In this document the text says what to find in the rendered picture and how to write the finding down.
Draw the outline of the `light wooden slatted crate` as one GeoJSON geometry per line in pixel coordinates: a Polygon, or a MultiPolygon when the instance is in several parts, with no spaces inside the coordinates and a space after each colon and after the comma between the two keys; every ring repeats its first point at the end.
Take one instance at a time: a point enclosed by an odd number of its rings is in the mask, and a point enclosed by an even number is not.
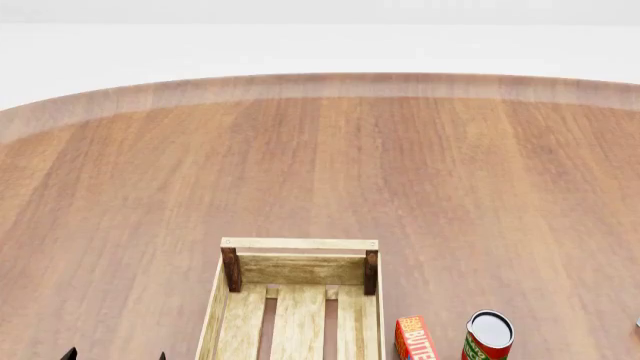
{"type": "Polygon", "coordinates": [[[383,281],[373,239],[224,238],[194,360],[257,360],[266,302],[271,360],[323,360],[337,302],[338,360],[386,360],[383,281]]]}

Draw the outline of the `red orange butter box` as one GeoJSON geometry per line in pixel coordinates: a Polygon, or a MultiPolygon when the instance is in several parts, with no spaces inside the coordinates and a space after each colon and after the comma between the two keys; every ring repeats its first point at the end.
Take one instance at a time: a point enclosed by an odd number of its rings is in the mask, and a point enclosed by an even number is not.
{"type": "Polygon", "coordinates": [[[439,360],[422,316],[396,320],[394,344],[401,360],[439,360]]]}

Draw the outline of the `red tomato sauce can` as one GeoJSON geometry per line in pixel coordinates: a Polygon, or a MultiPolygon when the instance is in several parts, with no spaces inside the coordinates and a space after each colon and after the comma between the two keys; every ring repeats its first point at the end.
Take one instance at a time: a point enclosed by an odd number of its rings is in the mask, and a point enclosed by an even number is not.
{"type": "Polygon", "coordinates": [[[466,323],[461,360],[507,360],[515,332],[510,321],[497,311],[477,311],[466,323]]]}

